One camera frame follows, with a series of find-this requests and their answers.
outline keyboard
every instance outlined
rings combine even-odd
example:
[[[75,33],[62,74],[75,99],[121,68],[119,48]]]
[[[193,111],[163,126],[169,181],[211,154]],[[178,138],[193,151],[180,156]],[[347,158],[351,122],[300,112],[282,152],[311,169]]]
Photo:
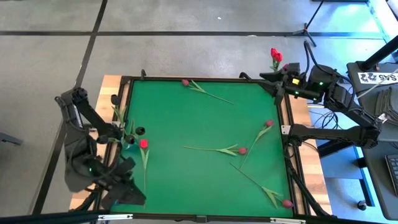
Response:
[[[391,175],[392,185],[398,196],[398,154],[386,156],[387,166]]]

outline desk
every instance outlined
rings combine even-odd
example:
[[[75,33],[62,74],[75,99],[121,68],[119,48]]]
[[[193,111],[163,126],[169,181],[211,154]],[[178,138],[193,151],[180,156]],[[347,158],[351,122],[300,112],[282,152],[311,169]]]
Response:
[[[261,208],[261,209],[255,209],[254,211],[251,211],[252,213],[250,213],[249,215],[254,215],[254,216],[270,216],[270,215],[278,215],[278,216],[283,216],[283,217],[289,217],[291,216],[291,211],[290,210],[286,210],[284,208],[279,208],[279,209],[275,209],[273,208],[273,205],[270,203],[269,199],[264,195],[261,194],[261,192],[259,192],[258,188],[256,188],[255,185],[253,185],[252,183],[250,183],[250,181],[248,181],[247,179],[245,179],[244,177],[241,176],[241,174],[239,174],[239,172],[237,172],[236,170],[233,169],[233,167],[231,167],[228,162],[233,162],[236,163],[237,165],[240,164],[242,156],[237,156],[237,157],[231,157],[229,155],[224,155],[218,152],[200,152],[200,151],[194,151],[193,149],[184,149],[182,146],[184,144],[189,144],[192,146],[196,146],[196,147],[226,147],[230,145],[231,143],[231,139],[228,137],[220,137],[220,136],[224,136],[221,133],[228,131],[229,134],[232,134],[234,136],[234,139],[237,142],[235,143],[239,143],[242,145],[251,145],[254,137],[256,136],[256,134],[258,133],[259,129],[261,129],[261,126],[263,125],[265,119],[274,119],[275,121],[278,121],[278,112],[277,112],[277,108],[273,105],[273,101],[272,99],[267,96],[267,94],[264,92],[264,90],[262,89],[258,89],[258,86],[248,86],[248,85],[252,85],[252,84],[239,84],[239,83],[232,83],[232,84],[224,84],[224,82],[222,83],[213,83],[213,82],[201,82],[199,83],[202,88],[207,88],[208,91],[213,91],[214,94],[218,94],[218,96],[226,98],[226,100],[229,101],[234,101],[236,105],[231,105],[228,104],[224,101],[220,101],[217,100],[215,98],[206,96],[202,93],[199,92],[195,92],[192,90],[188,90],[185,87],[183,87],[180,82],[178,81],[174,81],[174,82],[169,82],[169,83],[159,83],[159,84],[166,84],[166,85],[157,85],[155,84],[151,84],[150,86],[146,86],[145,82],[143,84],[138,84],[139,82],[137,82],[136,84],[134,84],[134,88],[132,88],[131,92],[129,92],[129,85],[120,85],[121,84],[121,80],[123,80],[123,78],[121,78],[121,76],[116,76],[116,75],[106,75],[104,77],[103,80],[103,84],[101,87],[101,91],[99,94],[99,98],[98,98],[98,102],[96,105],[96,111],[99,113],[99,115],[101,117],[104,118],[105,121],[110,122],[113,118],[113,111],[111,109],[111,103],[110,103],[110,96],[112,94],[118,94],[118,93],[123,93],[122,94],[122,103],[121,103],[121,108],[124,108],[124,105],[126,104],[127,101],[131,101],[133,102],[133,104],[131,105],[132,107],[136,107],[137,109],[134,110],[130,110],[128,112],[128,116],[133,116],[134,119],[136,119],[136,123],[137,125],[142,125],[145,126],[147,128],[147,132],[145,135],[145,138],[147,138],[149,140],[149,149],[152,150],[153,152],[151,152],[151,155],[153,157],[152,159],[152,166],[150,164],[150,160],[151,157],[149,159],[149,163],[148,163],[148,173],[147,173],[147,205],[146,208],[143,209],[142,207],[137,207],[135,205],[117,205],[115,207],[112,208],[113,212],[126,212],[128,210],[130,210],[130,212],[148,212],[149,210],[152,210],[153,212],[155,211],[159,211],[159,207],[154,207],[153,204],[151,203],[154,200],[157,200],[160,196],[157,195],[156,199],[151,199],[151,195],[155,195],[156,191],[158,191],[158,189],[154,189],[154,187],[156,187],[156,185],[154,184],[154,180],[150,180],[150,178],[154,178],[156,177],[155,173],[153,173],[153,171],[149,172],[151,169],[150,167],[153,167],[152,169],[156,168],[155,162],[157,162],[156,160],[156,154],[157,153],[166,153],[168,148],[172,148],[173,150],[179,150],[179,153],[182,155],[177,155],[178,158],[175,159],[181,159],[180,157],[183,157],[183,161],[178,161],[178,163],[184,163],[184,164],[180,164],[180,165],[184,165],[184,167],[188,167],[186,168],[186,170],[184,170],[184,168],[182,168],[182,173],[181,173],[181,179],[182,177],[186,177],[184,179],[188,179],[191,177],[188,177],[188,175],[196,175],[197,177],[200,177],[201,179],[197,179],[197,183],[200,187],[203,188],[203,191],[208,191],[208,193],[210,193],[209,189],[204,189],[206,186],[203,186],[203,184],[207,184],[207,185],[214,185],[213,187],[215,188],[215,190],[217,190],[217,194],[220,198],[231,198],[234,200],[234,196],[231,196],[231,192],[236,192],[236,194],[238,193],[236,191],[236,188],[234,188],[235,186],[237,187],[243,187],[244,190],[243,192],[240,191],[240,193],[243,194],[247,194],[246,196],[248,197],[253,197],[253,195],[255,195],[255,197],[252,199],[252,201],[256,204],[257,208]],[[236,93],[230,95],[227,94],[226,90],[229,88],[236,88]],[[148,91],[149,93],[152,93],[151,95],[149,95],[150,97],[145,97],[143,95],[143,93],[145,93],[146,91]],[[194,97],[195,100],[191,100],[192,102],[189,102],[188,104],[190,106],[186,105],[186,101],[188,99],[184,99],[184,101],[180,101],[179,99],[175,99],[172,100],[170,99],[170,92],[175,91],[174,92],[174,97]],[[247,100],[247,98],[245,98],[247,95],[252,95],[252,96],[256,96],[257,95],[257,99],[256,101],[250,101]],[[163,130],[163,129],[156,129],[156,125],[169,125],[170,127],[172,125],[175,125],[175,123],[180,126],[180,128],[182,129],[182,126],[186,125],[186,124],[182,124],[182,123],[178,123],[178,119],[176,118],[174,121],[172,121],[171,119],[166,119],[163,121],[160,121],[158,118],[158,110],[155,110],[154,106],[156,106],[156,104],[153,103],[154,97],[158,96],[161,97],[164,101],[166,102],[166,100],[170,103],[175,103],[178,104],[180,109],[186,109],[186,110],[191,110],[191,106],[193,106],[195,111],[200,111],[199,115],[192,115],[192,111],[190,111],[189,116],[197,116],[196,119],[192,119],[191,123],[187,120],[185,121],[188,124],[192,124],[192,126],[194,126],[195,128],[201,130],[200,134],[199,133],[191,133],[193,132],[192,129],[186,129],[184,128],[184,131],[181,130],[173,130],[168,129],[168,130]],[[253,107],[253,103],[258,103],[257,101],[262,100],[265,101],[264,105],[260,105],[257,106],[255,108]],[[203,108],[203,106],[201,106],[200,103],[209,103],[212,104],[212,106],[207,107],[207,108]],[[293,118],[294,121],[296,123],[302,123],[302,124],[306,124],[306,125],[311,125],[310,122],[310,117],[308,114],[308,109],[307,109],[307,104],[306,101],[304,99],[301,100],[295,100],[295,99],[291,99],[291,107],[292,107],[292,111],[293,111]],[[250,106],[249,108],[243,107],[240,109],[237,109],[239,104],[245,104],[245,103],[249,103]],[[217,123],[217,122],[223,122],[223,119],[213,119],[211,118],[211,114],[208,113],[207,110],[213,110],[213,113],[215,113],[215,109],[216,107],[222,107],[223,109],[225,109],[225,112],[223,113],[223,116],[225,118],[229,118],[230,116],[233,116],[235,119],[230,121],[228,120],[227,123]],[[284,124],[287,124],[287,110],[285,107],[285,104],[282,103],[282,107],[281,107],[281,114],[283,114],[283,120],[284,120]],[[171,114],[169,114],[169,111],[163,111],[163,115],[166,116],[171,116]],[[145,116],[151,116],[151,120],[146,120],[144,117]],[[184,120],[184,116],[186,116],[186,118],[188,118],[188,115],[184,115],[184,114],[179,114],[178,117],[180,117],[180,119]],[[202,121],[199,122],[199,118],[201,118],[202,116],[206,117],[206,119],[203,119]],[[216,125],[217,128],[221,128],[223,129],[222,132],[220,132],[219,135],[217,135],[216,133],[212,132],[214,130],[208,129],[210,128],[211,125]],[[236,125],[239,126],[239,128],[243,128],[243,129],[239,129],[239,130],[233,130],[234,128],[234,123],[236,123]],[[250,155],[247,164],[245,164],[245,169],[247,171],[248,174],[252,174],[255,176],[255,178],[257,178],[257,180],[259,182],[261,182],[261,184],[263,184],[265,187],[269,187],[269,188],[276,188],[275,191],[280,191],[279,193],[282,193],[284,195],[285,198],[288,198],[290,195],[290,199],[293,201],[296,201],[296,209],[297,209],[297,213],[299,214],[303,214],[304,213],[304,204],[303,204],[303,200],[302,200],[302,196],[301,193],[298,189],[297,186],[293,187],[294,188],[294,194],[292,194],[292,190],[289,189],[287,186],[287,177],[286,177],[286,171],[282,170],[282,165],[284,165],[283,163],[283,157],[281,157],[281,154],[279,154],[278,152],[281,152],[281,145],[280,145],[280,136],[279,136],[279,127],[277,127],[276,125],[273,127],[273,131],[271,131],[270,133],[267,133],[266,136],[264,136],[264,139],[259,140],[258,144],[259,144],[259,149],[254,148],[252,155]],[[192,134],[196,134],[197,136],[195,136],[195,138],[193,137],[189,137]],[[162,138],[162,135],[164,135],[164,139],[162,139],[161,142],[157,142],[155,139],[157,138]],[[210,143],[206,143],[205,139],[211,139],[214,138],[214,142]],[[315,141],[308,141],[311,144],[315,145]],[[270,145],[273,144],[275,147],[273,151],[271,152],[267,152],[267,151],[262,151],[261,150],[261,145],[260,143],[265,146],[267,146],[267,143],[269,143]],[[104,153],[104,146],[99,145],[101,148],[99,149],[99,154],[103,154]],[[137,162],[137,166],[134,168],[134,178],[136,180],[137,185],[143,189],[142,185],[143,185],[143,181],[142,181],[142,163],[141,163],[141,158],[139,157],[139,154],[137,154],[134,151],[129,151],[129,150],[124,150],[123,151],[123,155],[126,156],[125,154],[130,154],[134,160]],[[328,213],[331,213],[331,208],[330,208],[330,203],[329,203],[329,199],[328,199],[328,195],[327,195],[327,191],[326,191],[326,186],[325,186],[325,181],[323,178],[323,172],[322,172],[322,167],[320,165],[320,159],[318,156],[318,153],[312,149],[311,147],[308,147],[306,145],[303,145],[302,147],[300,147],[300,155],[301,155],[301,164],[302,164],[302,170],[303,170],[303,176],[305,179],[305,183],[307,188],[309,189],[309,191],[312,193],[312,195],[315,197],[315,199],[317,200],[317,202],[323,207],[323,209],[325,211],[327,211]],[[167,154],[163,154],[162,156],[164,157],[169,157],[170,155]],[[256,160],[258,157],[263,158],[263,160],[265,161],[263,164],[260,164],[260,166],[253,166],[250,164],[256,163]],[[207,159],[208,161],[206,161],[207,166],[209,167],[205,167],[203,165],[200,165],[199,162],[201,161],[203,163],[203,160]],[[215,162],[225,162],[226,165],[219,165],[216,164]],[[275,172],[275,174],[271,174],[269,172],[270,167],[273,168],[273,172]],[[226,175],[226,177],[222,177],[225,178],[225,182],[227,182],[228,184],[224,184],[223,182],[220,182],[217,179],[211,179],[209,180],[207,176],[203,176],[200,175],[200,172],[208,172],[209,168],[217,168],[215,170],[221,169],[222,174]],[[261,174],[259,174],[256,171],[256,168],[261,170]],[[175,180],[177,180],[178,175],[174,175],[172,178],[174,178]],[[184,185],[189,185],[190,187],[192,187],[188,182],[183,183]],[[225,192],[228,192],[228,194],[226,195],[221,195],[220,196],[220,192],[222,193],[222,191],[220,191],[220,185],[222,185],[222,189],[225,189]],[[184,193],[186,194],[186,196],[190,196],[190,195],[194,195],[194,196],[190,196],[190,197],[196,197],[196,195],[200,195],[200,193],[195,193],[195,192],[186,192]],[[78,194],[73,195],[72,198],[72,202],[70,207],[74,208],[77,207],[81,201],[87,196],[88,194],[86,192],[80,192]],[[184,198],[179,198],[179,200],[184,203],[186,203],[187,201],[184,201]],[[242,203],[248,203],[246,198],[243,198]],[[173,207],[171,208],[173,209],[172,211],[176,212],[177,210],[183,209],[181,207]],[[239,210],[233,210],[233,213],[228,213],[229,211],[224,211],[222,209],[217,209],[217,211],[215,210],[215,208],[213,208],[212,210],[210,210],[210,208],[201,206],[200,209],[202,209],[202,212],[210,212],[210,213],[214,213],[214,214],[224,214],[224,215],[244,215],[244,213],[248,212],[247,210],[243,210],[243,211],[239,211]],[[195,211],[191,211],[189,212],[189,210],[187,209],[185,212],[187,213],[195,213]]]
[[[379,66],[380,71],[378,72],[391,73],[398,65],[393,63],[381,63]],[[348,75],[353,82],[353,90],[355,92],[372,87],[372,85],[362,84],[360,82],[358,72],[362,71],[358,68],[357,63],[349,63],[347,64],[347,68]],[[358,100],[359,104],[369,113],[374,113],[377,94],[380,90],[386,88],[388,88],[388,86],[380,87],[369,92]],[[394,149],[390,144],[386,143],[397,142],[397,136],[398,127],[389,123],[384,123],[379,135],[379,145],[372,149],[362,149],[364,161],[369,169],[373,186],[380,202],[381,210],[385,218],[389,220],[398,220],[398,208],[396,206],[398,205],[398,197],[395,196],[384,157],[389,154],[398,153],[397,149]]]

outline tripod stand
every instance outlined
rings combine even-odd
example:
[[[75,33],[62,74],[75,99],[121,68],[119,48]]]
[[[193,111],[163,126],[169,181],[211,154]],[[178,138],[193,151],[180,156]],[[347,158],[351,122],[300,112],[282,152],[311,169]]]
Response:
[[[322,4],[323,4],[324,1],[325,1],[325,0],[322,0],[321,3],[319,4],[317,10],[316,10],[315,13],[312,15],[312,17],[311,17],[311,19],[310,19],[310,22],[304,24],[304,29],[298,30],[298,31],[295,31],[295,32],[292,33],[292,35],[306,35],[306,36],[311,40],[311,42],[312,42],[312,44],[313,44],[314,47],[316,47],[317,45],[316,45],[315,41],[312,39],[311,34],[308,32],[308,27],[310,26],[310,24],[311,24],[313,18],[314,18],[315,15],[318,13],[318,11],[319,11],[319,9],[321,8],[321,6],[322,6]]]

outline green tabletop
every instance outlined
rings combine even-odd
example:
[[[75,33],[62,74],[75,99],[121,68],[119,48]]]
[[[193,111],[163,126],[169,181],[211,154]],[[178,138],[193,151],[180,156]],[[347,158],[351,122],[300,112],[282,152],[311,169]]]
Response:
[[[137,186],[146,205],[116,204],[112,212],[292,217],[230,163],[240,166],[242,155],[187,149],[184,146],[251,147],[268,119],[275,125],[254,145],[242,171],[262,186],[289,199],[277,107],[270,94],[253,83],[197,82],[208,93],[189,90],[180,81],[136,80],[128,120],[143,126],[149,142],[144,190],[141,153],[137,145],[123,149],[133,157]]]

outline wooden table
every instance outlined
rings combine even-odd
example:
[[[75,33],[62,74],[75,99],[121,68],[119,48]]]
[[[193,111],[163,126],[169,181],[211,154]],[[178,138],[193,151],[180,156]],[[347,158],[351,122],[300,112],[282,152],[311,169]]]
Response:
[[[122,77],[121,75],[104,76],[95,110],[106,122],[112,122],[113,110],[111,108],[112,104],[110,99],[112,94],[118,94],[121,77]],[[128,91],[128,85],[125,85],[123,89],[121,109],[123,109],[125,105],[127,98],[127,91]],[[290,97],[290,105],[293,111],[294,123],[304,124],[306,126],[312,125],[307,108],[307,102],[305,99],[303,98],[294,99],[293,97]],[[287,109],[284,102],[282,102],[282,113],[284,117],[284,124],[289,124],[287,119],[288,118]],[[308,140],[307,142],[316,145],[315,140],[311,139]],[[302,163],[303,175],[305,179],[305,185],[307,186],[307,188],[309,189],[315,200],[322,206],[322,208],[326,212],[331,214],[330,201],[328,197],[328,192],[326,190],[325,179],[323,176],[322,166],[318,152],[314,148],[306,144],[303,144],[301,147],[299,147],[299,149],[300,149],[300,158]],[[104,157],[104,152],[105,152],[105,145],[98,144],[98,154]],[[302,195],[296,184],[295,184],[295,192],[296,192],[298,213],[304,214]],[[88,194],[89,193],[85,191],[73,194],[72,201],[70,204],[70,209],[78,207],[88,196]]]

